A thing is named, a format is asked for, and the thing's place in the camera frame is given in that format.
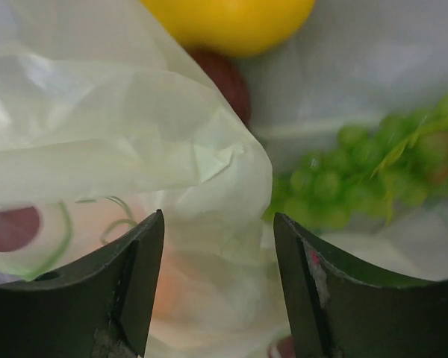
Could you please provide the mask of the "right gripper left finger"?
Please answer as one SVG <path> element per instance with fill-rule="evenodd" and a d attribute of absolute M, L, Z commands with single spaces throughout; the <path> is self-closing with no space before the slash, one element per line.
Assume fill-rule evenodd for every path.
<path fill-rule="evenodd" d="M 142 357 L 163 248 L 158 210 L 39 280 L 0 285 L 0 357 Z"/>

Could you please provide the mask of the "dark red fake fruit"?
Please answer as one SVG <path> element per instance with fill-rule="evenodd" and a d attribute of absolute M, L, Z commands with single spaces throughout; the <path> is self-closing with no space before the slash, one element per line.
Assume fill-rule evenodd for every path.
<path fill-rule="evenodd" d="M 242 123 L 249 127 L 252 115 L 248 86 L 237 67 L 220 54 L 206 50 L 190 50 L 188 54 L 214 82 Z"/>

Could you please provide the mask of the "yellow fake lemon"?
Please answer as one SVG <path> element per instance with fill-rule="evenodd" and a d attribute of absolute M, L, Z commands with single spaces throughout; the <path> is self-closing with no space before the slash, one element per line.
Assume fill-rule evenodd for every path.
<path fill-rule="evenodd" d="M 288 40 L 307 20 L 307 0 L 148 0 L 143 5 L 185 48 L 251 57 Z"/>

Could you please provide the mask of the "green fake grapes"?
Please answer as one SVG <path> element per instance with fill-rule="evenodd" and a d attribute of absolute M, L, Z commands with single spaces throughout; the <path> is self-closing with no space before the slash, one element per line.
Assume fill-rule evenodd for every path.
<path fill-rule="evenodd" d="M 307 229 L 341 230 L 351 219 L 390 222 L 398 211 L 448 199 L 448 95 L 430 108 L 391 113 L 372 129 L 354 123 L 327 151 L 306 151 L 273 178 L 272 222 L 284 213 Z"/>

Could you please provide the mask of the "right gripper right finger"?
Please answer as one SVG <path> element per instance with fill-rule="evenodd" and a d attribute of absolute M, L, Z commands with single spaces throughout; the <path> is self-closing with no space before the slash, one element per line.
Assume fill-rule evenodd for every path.
<path fill-rule="evenodd" d="M 283 214 L 273 233 L 298 357 L 448 357 L 448 280 L 367 263 Z"/>

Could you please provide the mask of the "light green plastic bag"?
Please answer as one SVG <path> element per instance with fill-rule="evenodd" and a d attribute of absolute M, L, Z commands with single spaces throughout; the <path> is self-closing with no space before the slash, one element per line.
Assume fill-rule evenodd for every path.
<path fill-rule="evenodd" d="M 135 1 L 0 1 L 0 210 L 44 226 L 0 254 L 33 278 L 163 208 L 191 274 L 152 319 L 148 357 L 262 357 L 287 332 L 270 229 L 272 169 L 448 92 L 448 1 L 323 1 L 287 42 L 240 62 L 250 129 Z"/>

